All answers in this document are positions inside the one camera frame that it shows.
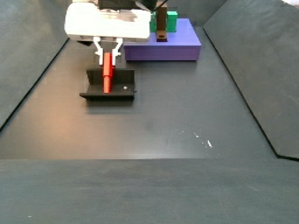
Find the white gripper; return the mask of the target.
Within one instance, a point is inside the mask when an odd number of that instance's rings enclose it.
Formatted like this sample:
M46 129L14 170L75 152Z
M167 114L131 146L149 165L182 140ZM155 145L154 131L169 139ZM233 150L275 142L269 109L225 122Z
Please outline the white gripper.
M76 41L91 41L98 50L98 63L103 66L104 49L100 38L117 38L112 65L122 55L123 39L150 38L151 13L146 10L102 10L94 3L72 3L67 9L64 31Z

